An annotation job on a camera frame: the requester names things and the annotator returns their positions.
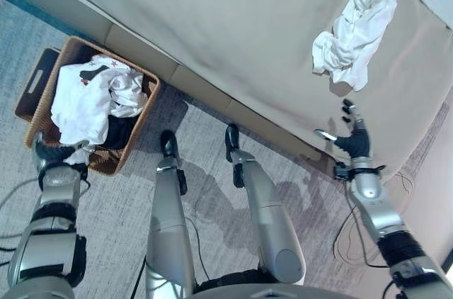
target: clothing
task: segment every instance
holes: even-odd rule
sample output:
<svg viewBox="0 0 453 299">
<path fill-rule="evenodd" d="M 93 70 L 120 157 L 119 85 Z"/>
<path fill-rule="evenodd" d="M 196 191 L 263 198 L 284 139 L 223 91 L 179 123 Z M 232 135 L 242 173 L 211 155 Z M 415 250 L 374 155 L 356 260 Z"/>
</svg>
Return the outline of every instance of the clothing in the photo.
<svg viewBox="0 0 453 299">
<path fill-rule="evenodd" d="M 101 147 L 108 149 L 124 148 L 138 118 L 139 116 L 118 118 L 109 115 L 107 137 Z"/>
<path fill-rule="evenodd" d="M 67 163 L 88 164 L 94 145 L 103 144 L 108 136 L 109 115 L 129 118 L 141 113 L 147 101 L 142 80 L 142 74 L 107 55 L 60 68 L 51 107 L 52 120 L 61 132 L 60 142 L 90 142 Z"/>
<path fill-rule="evenodd" d="M 331 73 L 359 91 L 368 82 L 367 65 L 393 18 L 396 0 L 349 0 L 333 24 L 313 42 L 313 72 Z"/>
</svg>

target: beige bed sheet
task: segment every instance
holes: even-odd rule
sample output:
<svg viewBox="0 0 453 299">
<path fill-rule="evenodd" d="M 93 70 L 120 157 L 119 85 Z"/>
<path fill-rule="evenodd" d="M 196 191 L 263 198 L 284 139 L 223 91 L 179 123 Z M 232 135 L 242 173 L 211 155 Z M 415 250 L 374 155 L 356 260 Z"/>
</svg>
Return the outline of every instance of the beige bed sheet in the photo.
<svg viewBox="0 0 453 299">
<path fill-rule="evenodd" d="M 89 0 L 201 77 L 337 159 L 312 132 L 348 131 L 347 96 L 366 118 L 377 164 L 394 174 L 453 84 L 452 31 L 420 0 L 398 0 L 359 91 L 311 73 L 311 44 L 347 0 Z"/>
</svg>

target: gray carpet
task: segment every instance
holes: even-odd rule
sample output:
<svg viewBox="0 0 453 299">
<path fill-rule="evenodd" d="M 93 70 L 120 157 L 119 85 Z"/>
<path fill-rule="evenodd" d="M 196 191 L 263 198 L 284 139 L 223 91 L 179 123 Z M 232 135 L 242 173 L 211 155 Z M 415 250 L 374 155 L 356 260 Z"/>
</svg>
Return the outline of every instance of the gray carpet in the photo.
<svg viewBox="0 0 453 299">
<path fill-rule="evenodd" d="M 71 28 L 24 4 L 0 0 L 0 199 L 20 181 L 35 177 L 30 151 L 23 146 L 28 124 L 14 117 L 16 100 L 36 59 L 47 46 L 61 47 Z M 164 85 L 142 134 L 123 170 L 114 177 L 90 174 L 92 187 L 81 199 L 79 234 L 88 238 L 85 279 L 77 298 L 128 298 L 147 243 L 147 231 L 160 160 L 159 134 L 175 130 L 188 181 L 185 214 L 195 221 L 202 257 L 211 278 L 255 268 L 256 239 L 246 193 L 232 184 L 224 158 L 223 135 L 229 120 Z M 286 204 L 306 258 L 308 286 L 351 293 L 363 266 L 336 259 L 333 243 L 349 210 L 342 188 L 324 174 L 242 130 L 241 145 L 257 157 Z M 0 211 L 0 235 L 14 235 L 27 225 L 38 197 L 37 184 L 18 190 Z M 198 282 L 206 280 L 197 240 L 188 225 Z M 13 247 L 18 238 L 0 239 Z M 10 254 L 0 254 L 0 262 Z M 0 269 L 0 294 L 8 288 Z M 143 281 L 136 298 L 144 298 Z"/>
</svg>

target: black joint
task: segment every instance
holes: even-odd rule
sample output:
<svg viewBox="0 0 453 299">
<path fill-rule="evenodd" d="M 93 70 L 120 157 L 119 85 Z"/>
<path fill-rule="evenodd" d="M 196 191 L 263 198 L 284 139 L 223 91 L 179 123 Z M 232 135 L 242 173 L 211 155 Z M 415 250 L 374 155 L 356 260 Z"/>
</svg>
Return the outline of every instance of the black joint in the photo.
<svg viewBox="0 0 453 299">
<path fill-rule="evenodd" d="M 351 168 L 346 166 L 343 162 L 335 163 L 335 166 L 333 166 L 333 175 L 335 180 L 351 181 L 350 170 Z"/>
<path fill-rule="evenodd" d="M 178 175 L 179 194 L 185 195 L 187 193 L 187 181 L 185 179 L 184 171 L 181 169 L 178 169 L 178 170 L 176 170 L 176 174 Z"/>
<path fill-rule="evenodd" d="M 233 184 L 236 188 L 243 188 L 243 169 L 242 164 L 236 164 L 233 167 Z"/>
<path fill-rule="evenodd" d="M 385 235 L 377 242 L 377 246 L 389 267 L 408 259 L 425 256 L 420 244 L 410 233 L 404 231 Z"/>
<path fill-rule="evenodd" d="M 347 113 L 348 115 L 351 114 L 351 112 L 349 111 L 349 107 L 343 106 L 342 109 L 343 109 L 343 111 L 344 111 L 345 113 Z"/>
<path fill-rule="evenodd" d="M 239 129 L 237 125 L 230 124 L 225 130 L 225 147 L 227 148 L 226 160 L 231 163 L 233 162 L 231 153 L 239 149 Z"/>
<path fill-rule="evenodd" d="M 351 102 L 351 101 L 350 101 L 349 99 L 347 99 L 347 98 L 343 99 L 343 104 L 344 104 L 345 106 L 347 106 L 348 108 L 354 105 L 354 103 Z"/>
<path fill-rule="evenodd" d="M 76 236 L 76 246 L 74 248 L 74 258 L 72 259 L 71 273 L 65 276 L 71 287 L 80 284 L 85 276 L 86 269 L 86 238 Z"/>
<path fill-rule="evenodd" d="M 31 222 L 39 220 L 39 219 L 44 219 L 44 218 L 50 218 L 50 217 L 59 217 L 59 218 L 64 218 L 68 219 L 69 221 L 76 222 L 76 209 L 68 204 L 68 203 L 63 203 L 63 202 L 54 202 L 54 203 L 49 203 L 47 205 L 44 205 L 40 209 L 36 210 L 33 213 L 33 216 L 31 218 Z"/>
</svg>

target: wicker basket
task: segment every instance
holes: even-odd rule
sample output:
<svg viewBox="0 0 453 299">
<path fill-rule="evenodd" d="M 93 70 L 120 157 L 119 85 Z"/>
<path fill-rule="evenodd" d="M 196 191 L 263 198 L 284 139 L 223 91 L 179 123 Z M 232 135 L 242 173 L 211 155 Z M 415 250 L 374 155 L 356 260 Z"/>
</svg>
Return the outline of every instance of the wicker basket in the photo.
<svg viewBox="0 0 453 299">
<path fill-rule="evenodd" d="M 129 141 L 122 149 L 107 149 L 96 146 L 95 152 L 90 155 L 89 168 L 105 175 L 116 174 L 125 164 L 126 159 L 132 150 L 132 145 L 137 139 L 140 130 L 146 120 L 148 112 L 151 110 L 156 100 L 160 89 L 160 81 L 151 72 L 138 67 L 137 65 L 117 56 L 116 54 L 107 51 L 99 46 L 96 46 L 86 40 L 78 37 L 69 37 L 65 42 L 61 53 L 50 73 L 46 87 L 40 97 L 38 107 L 36 108 L 33 118 L 31 119 L 28 132 L 25 136 L 25 145 L 31 147 L 33 136 L 37 131 L 43 131 L 44 139 L 51 145 L 59 144 L 60 132 L 58 127 L 52 122 L 50 116 L 50 108 L 55 96 L 57 86 L 59 68 L 69 64 L 80 64 L 89 62 L 91 57 L 103 53 L 120 62 L 129 65 L 143 74 L 142 91 L 148 96 L 148 101 L 140 113 L 137 122 L 135 123 Z"/>
</svg>

